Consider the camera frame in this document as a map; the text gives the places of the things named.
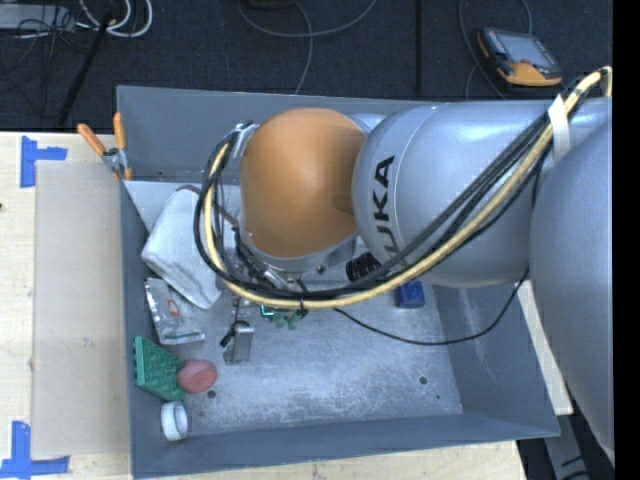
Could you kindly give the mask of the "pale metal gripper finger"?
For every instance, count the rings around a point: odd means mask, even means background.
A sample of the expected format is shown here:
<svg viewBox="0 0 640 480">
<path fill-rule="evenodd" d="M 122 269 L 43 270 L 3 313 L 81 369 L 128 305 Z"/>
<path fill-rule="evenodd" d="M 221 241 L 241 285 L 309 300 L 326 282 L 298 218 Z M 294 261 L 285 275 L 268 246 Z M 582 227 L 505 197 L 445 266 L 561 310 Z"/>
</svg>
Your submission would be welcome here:
<svg viewBox="0 0 640 480">
<path fill-rule="evenodd" d="M 250 359 L 254 328 L 234 326 L 222 339 L 223 360 L 226 365 L 247 362 Z"/>
</svg>

